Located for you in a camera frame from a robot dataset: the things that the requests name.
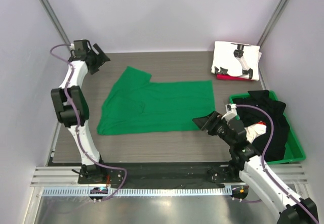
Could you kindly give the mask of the green t shirt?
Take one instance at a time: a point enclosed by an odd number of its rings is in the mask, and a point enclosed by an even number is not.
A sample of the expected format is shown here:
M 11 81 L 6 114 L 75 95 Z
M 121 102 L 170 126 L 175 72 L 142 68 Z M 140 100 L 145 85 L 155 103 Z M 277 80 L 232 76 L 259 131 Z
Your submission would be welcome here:
M 151 74 L 127 67 L 102 105 L 102 136 L 191 131 L 192 121 L 215 110 L 211 80 L 152 82 Z

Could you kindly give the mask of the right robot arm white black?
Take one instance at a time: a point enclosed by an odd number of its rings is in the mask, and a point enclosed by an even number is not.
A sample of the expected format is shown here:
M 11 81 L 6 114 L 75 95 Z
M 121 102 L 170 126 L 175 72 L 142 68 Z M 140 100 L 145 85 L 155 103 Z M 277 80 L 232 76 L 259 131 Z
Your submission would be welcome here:
M 318 223 L 318 212 L 311 198 L 302 198 L 288 187 L 262 159 L 248 141 L 242 121 L 213 111 L 192 120 L 211 136 L 218 136 L 230 146 L 228 175 L 242 180 L 259 196 L 277 223 Z

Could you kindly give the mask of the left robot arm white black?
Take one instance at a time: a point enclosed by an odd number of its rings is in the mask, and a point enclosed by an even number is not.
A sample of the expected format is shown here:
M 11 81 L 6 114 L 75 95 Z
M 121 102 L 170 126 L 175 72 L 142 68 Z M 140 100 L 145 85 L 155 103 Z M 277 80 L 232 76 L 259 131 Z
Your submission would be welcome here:
M 65 62 L 68 66 L 63 82 L 58 88 L 51 90 L 51 99 L 59 123 L 63 124 L 73 136 L 81 157 L 81 169 L 77 172 L 80 182 L 102 183 L 107 179 L 108 171 L 104 167 L 101 154 L 97 150 L 89 129 L 90 110 L 82 92 L 82 84 L 87 74 L 93 75 L 110 59 L 101 48 L 87 39 L 75 40 L 67 44 L 70 51 L 69 59 L 65 60 L 50 54 Z

